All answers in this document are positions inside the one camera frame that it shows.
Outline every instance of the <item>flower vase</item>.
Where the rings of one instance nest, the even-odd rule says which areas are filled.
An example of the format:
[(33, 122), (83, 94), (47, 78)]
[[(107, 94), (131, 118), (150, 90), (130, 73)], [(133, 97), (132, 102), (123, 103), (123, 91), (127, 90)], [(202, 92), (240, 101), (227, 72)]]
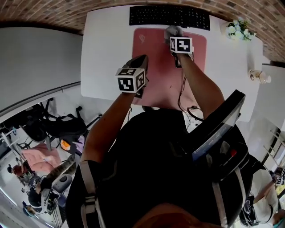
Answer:
[(221, 32), (223, 35), (225, 35), (227, 38), (231, 39), (231, 40), (234, 40), (234, 41), (237, 41), (239, 40), (238, 37), (236, 36), (229, 36), (227, 33), (226, 33), (226, 30), (227, 30), (227, 26), (232, 23), (232, 22), (226, 22), (226, 23), (223, 23), (221, 26), (220, 26), (220, 29), (221, 29)]

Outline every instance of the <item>white flower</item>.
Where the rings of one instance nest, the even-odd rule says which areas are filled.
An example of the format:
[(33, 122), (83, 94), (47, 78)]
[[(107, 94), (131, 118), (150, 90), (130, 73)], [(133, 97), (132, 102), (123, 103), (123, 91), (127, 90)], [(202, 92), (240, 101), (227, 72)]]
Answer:
[(235, 36), (241, 40), (244, 38), (244, 35), (240, 31), (236, 31)]
[(247, 36), (249, 34), (248, 29), (244, 30), (244, 35)]
[(226, 32), (227, 32), (227, 34), (235, 33), (235, 32), (236, 32), (236, 29), (235, 29), (235, 27), (233, 27), (233, 26), (229, 26), (229, 27), (227, 27)]
[(235, 25), (236, 31), (240, 31), (240, 26), (238, 24)]

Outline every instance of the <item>backpack strap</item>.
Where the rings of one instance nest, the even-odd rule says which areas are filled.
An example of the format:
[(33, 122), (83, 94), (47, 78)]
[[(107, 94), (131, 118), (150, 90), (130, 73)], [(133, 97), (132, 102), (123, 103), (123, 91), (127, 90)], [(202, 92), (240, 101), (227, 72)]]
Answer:
[(83, 226), (84, 228), (88, 228), (88, 224), (90, 224), (89, 221), (92, 219), (94, 220), (94, 215), (95, 213), (97, 213), (96, 215), (98, 216), (100, 228), (106, 228), (100, 210), (99, 200), (96, 196), (96, 187), (88, 161), (80, 162), (79, 166), (81, 170), (82, 179), (88, 193), (88, 195), (85, 197), (85, 203), (81, 206), (81, 219), (83, 222)]

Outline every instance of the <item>hair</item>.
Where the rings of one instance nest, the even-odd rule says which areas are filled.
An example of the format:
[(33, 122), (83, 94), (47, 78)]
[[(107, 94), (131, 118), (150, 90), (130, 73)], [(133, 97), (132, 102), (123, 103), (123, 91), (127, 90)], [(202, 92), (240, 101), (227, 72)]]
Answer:
[(9, 173), (13, 173), (12, 170), (13, 170), (13, 169), (12, 169), (11, 165), (9, 164), (9, 167), (7, 168), (7, 171), (8, 171)]

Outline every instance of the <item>floor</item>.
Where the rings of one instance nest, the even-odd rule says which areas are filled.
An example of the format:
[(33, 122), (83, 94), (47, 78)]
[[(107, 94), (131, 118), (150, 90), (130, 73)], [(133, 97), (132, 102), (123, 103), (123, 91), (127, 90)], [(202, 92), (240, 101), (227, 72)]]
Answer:
[[(50, 103), (49, 112), (56, 116), (67, 115), (69, 113), (76, 115), (75, 108), (81, 106), (81, 116), (85, 120), (86, 124), (88, 124), (94, 118), (96, 118), (98, 114), (103, 114), (111, 104), (112, 101), (110, 100), (83, 97), (80, 93), (80, 87), (77, 87), (57, 96), (54, 101)], [(131, 107), (132, 112), (130, 113), (130, 118), (143, 112), (141, 106), (132, 105)], [(202, 117), (202, 113), (200, 111), (196, 111), (195, 115)], [(196, 125), (200, 124), (199, 121), (196, 121), (187, 115), (184, 115), (184, 119), (189, 132), (195, 129)], [(268, 147), (271, 144), (272, 136), (269, 131), (274, 130), (276, 127), (268, 120), (260, 116), (256, 110), (254, 110), (252, 119), (249, 123), (237, 122), (237, 125), (246, 140), (250, 154), (255, 156), (257, 159), (262, 160), (266, 155), (266, 151), (263, 149), (263, 145)], [(19, 129), (17, 130), (17, 135), (13, 137), (13, 140), (16, 138), (20, 138), (20, 142), (23, 142), (26, 140), (27, 135), (24, 131)], [(52, 143), (53, 146), (56, 146), (57, 144), (57, 140)], [(66, 160), (69, 156), (67, 152), (63, 151), (60, 148), (58, 148), (58, 152), (62, 161)], [(21, 184), (17, 178), (7, 172), (8, 164), (11, 164), (12, 166), (16, 164), (14, 159), (14, 155), (10, 153), (10, 155), (7, 156), (4, 161), (0, 161), (0, 186), (3, 190), (5, 190), (6, 193), (9, 194), (9, 196), (17, 203), (17, 205), (21, 205), (22, 201), (28, 202), (27, 195), (20, 191)], [(55, 228), (54, 219), (51, 216), (43, 214), (39, 215), (38, 217), (42, 219), (44, 223), (46, 222)]]

